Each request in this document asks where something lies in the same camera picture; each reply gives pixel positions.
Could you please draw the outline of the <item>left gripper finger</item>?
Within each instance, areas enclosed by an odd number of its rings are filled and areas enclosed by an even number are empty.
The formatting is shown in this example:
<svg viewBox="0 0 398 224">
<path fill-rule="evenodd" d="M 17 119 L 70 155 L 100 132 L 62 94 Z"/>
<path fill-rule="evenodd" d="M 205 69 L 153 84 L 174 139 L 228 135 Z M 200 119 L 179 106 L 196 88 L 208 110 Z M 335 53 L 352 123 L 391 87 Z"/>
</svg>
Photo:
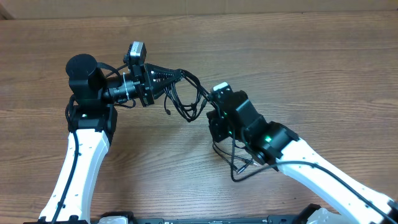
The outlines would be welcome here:
<svg viewBox="0 0 398 224">
<path fill-rule="evenodd" d="M 176 79 L 166 79 L 159 82 L 152 83 L 152 96 L 153 99 L 158 99 L 163 93 L 166 87 L 169 87 L 171 84 L 177 82 Z"/>
<path fill-rule="evenodd" d="M 173 82 L 179 82 L 182 78 L 180 69 L 174 70 L 150 63 L 146 64 L 146 72 L 149 80 L 158 86 L 167 86 Z"/>
</svg>

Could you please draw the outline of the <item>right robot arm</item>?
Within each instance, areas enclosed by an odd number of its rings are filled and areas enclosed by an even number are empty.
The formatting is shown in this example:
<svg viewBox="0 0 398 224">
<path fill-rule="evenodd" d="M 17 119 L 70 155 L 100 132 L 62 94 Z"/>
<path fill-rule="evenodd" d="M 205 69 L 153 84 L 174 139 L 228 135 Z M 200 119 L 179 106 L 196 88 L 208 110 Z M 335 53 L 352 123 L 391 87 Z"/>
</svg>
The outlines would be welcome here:
<svg viewBox="0 0 398 224">
<path fill-rule="evenodd" d="M 354 180 L 297 133 L 258 113 L 244 91 L 213 90 L 215 107 L 207 114 L 215 142 L 231 137 L 264 169 L 275 169 L 300 182 L 351 223 L 397 223 L 397 203 Z"/>
</svg>

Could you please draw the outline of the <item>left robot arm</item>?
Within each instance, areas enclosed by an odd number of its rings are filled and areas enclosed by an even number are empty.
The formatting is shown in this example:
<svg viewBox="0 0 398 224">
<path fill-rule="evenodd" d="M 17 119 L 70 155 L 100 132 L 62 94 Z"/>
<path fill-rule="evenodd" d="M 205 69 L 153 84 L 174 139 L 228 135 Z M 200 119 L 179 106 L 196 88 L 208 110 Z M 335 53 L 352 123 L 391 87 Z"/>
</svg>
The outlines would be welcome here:
<svg viewBox="0 0 398 224">
<path fill-rule="evenodd" d="M 172 70 L 144 63 L 141 56 L 126 56 L 129 73 L 78 54 L 66 64 L 73 94 L 65 108 L 68 147 L 52 196 L 37 223 L 89 223 L 93 192 L 105 155 L 116 130 L 118 106 L 140 99 L 153 104 L 164 88 L 182 78 Z"/>
</svg>

